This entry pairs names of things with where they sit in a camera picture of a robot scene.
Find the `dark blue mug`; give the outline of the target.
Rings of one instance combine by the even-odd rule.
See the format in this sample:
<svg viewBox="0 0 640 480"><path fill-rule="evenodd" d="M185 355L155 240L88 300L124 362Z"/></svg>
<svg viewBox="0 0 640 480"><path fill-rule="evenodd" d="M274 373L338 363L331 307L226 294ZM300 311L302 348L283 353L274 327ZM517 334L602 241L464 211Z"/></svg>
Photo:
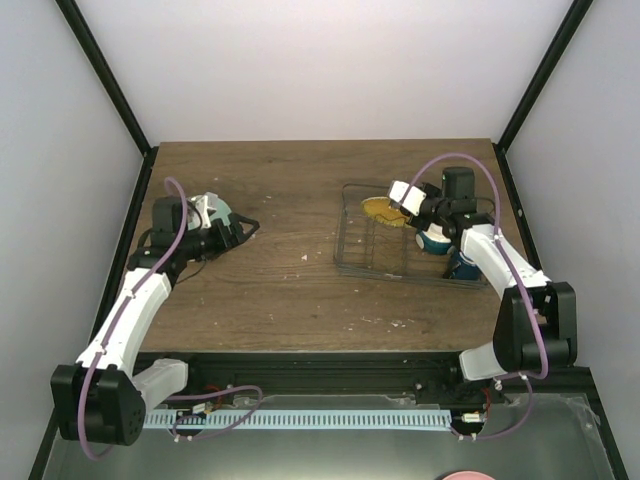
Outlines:
<svg viewBox="0 0 640 480"><path fill-rule="evenodd" d="M464 254L454 250L449 257L443 278L457 281L479 281L481 279L481 271Z"/></svg>

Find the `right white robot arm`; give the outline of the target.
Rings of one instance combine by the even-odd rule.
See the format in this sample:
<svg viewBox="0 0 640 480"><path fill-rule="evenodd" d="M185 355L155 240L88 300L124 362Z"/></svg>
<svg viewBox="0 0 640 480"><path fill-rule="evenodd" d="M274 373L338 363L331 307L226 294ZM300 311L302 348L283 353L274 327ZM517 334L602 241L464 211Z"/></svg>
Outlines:
<svg viewBox="0 0 640 480"><path fill-rule="evenodd" d="M408 213L419 246L449 254L447 278L482 277L500 299L491 341L462 351L460 368L444 378L451 400L471 400L480 380L519 375L544 379L551 369L575 363L575 290L567 282L552 281L507 241L497 211L479 211L472 169L446 168L441 186L409 184L407 193L394 187L389 194Z"/></svg>

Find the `woven bamboo plate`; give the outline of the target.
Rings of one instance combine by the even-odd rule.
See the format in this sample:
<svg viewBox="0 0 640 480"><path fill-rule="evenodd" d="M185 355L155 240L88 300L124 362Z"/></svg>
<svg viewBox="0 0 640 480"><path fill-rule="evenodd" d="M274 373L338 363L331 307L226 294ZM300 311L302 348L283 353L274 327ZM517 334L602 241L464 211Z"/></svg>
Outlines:
<svg viewBox="0 0 640 480"><path fill-rule="evenodd" d="M361 202L363 213L377 223L394 227L408 227L408 216L392 208L386 197L369 197Z"/></svg>

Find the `grey wire dish rack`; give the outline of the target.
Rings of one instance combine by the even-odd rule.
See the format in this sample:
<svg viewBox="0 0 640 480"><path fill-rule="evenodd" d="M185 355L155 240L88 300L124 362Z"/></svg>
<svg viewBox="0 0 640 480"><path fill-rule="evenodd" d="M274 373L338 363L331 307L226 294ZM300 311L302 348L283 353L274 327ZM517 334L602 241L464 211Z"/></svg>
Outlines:
<svg viewBox="0 0 640 480"><path fill-rule="evenodd" d="M347 183L342 187L333 253L340 273L451 288L478 290L489 286L483 278L446 279L449 257L421 250L413 227L391 226L367 216L362 203L385 193L386 188L379 185Z"/></svg>

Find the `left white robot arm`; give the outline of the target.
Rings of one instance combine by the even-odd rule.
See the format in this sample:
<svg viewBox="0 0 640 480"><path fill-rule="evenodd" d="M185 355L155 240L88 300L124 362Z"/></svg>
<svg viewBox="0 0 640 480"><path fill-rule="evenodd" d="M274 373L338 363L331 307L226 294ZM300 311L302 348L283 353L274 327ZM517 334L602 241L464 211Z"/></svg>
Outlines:
<svg viewBox="0 0 640 480"><path fill-rule="evenodd" d="M59 365L50 385L63 439L129 446L145 416L176 397L196 402L203 377L177 359L134 371L142 341L191 262L212 261L260 228L217 195L166 196L152 207L151 226L131 254L121 290L96 336L72 365Z"/></svg>

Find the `cream ceramic bowl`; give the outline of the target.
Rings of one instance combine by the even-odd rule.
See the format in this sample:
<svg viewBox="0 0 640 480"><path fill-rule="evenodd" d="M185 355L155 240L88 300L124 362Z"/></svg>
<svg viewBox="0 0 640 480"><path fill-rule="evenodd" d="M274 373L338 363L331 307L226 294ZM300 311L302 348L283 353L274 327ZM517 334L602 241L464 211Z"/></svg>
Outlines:
<svg viewBox="0 0 640 480"><path fill-rule="evenodd" d="M427 238L436 242L445 242L448 238L443 234L442 227L436 223L431 223L427 230L424 231Z"/></svg>

